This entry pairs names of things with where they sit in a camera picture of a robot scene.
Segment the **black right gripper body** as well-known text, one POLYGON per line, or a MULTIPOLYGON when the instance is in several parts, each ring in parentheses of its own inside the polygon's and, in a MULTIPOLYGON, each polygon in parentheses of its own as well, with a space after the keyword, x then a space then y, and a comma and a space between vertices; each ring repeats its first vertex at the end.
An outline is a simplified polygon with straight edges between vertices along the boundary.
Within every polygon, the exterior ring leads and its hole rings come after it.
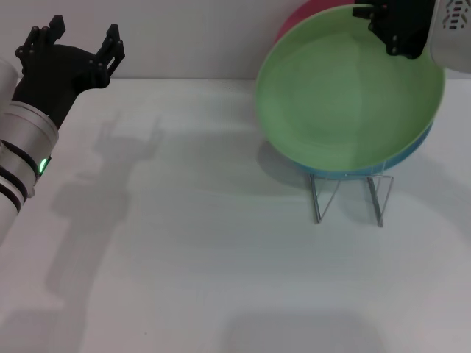
POLYGON ((386 46, 390 56, 416 59, 428 39, 434 0, 368 1, 372 6, 369 30, 386 46))

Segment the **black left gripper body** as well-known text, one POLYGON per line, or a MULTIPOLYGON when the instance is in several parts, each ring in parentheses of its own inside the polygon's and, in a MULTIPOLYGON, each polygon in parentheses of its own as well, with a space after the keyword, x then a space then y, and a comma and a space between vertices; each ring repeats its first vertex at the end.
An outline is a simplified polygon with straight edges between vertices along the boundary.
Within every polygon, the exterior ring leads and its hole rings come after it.
POLYGON ((21 61, 23 78, 13 101, 40 110, 57 128, 81 93, 110 84, 110 53, 103 50, 92 54, 73 46, 20 46, 15 55, 21 61))

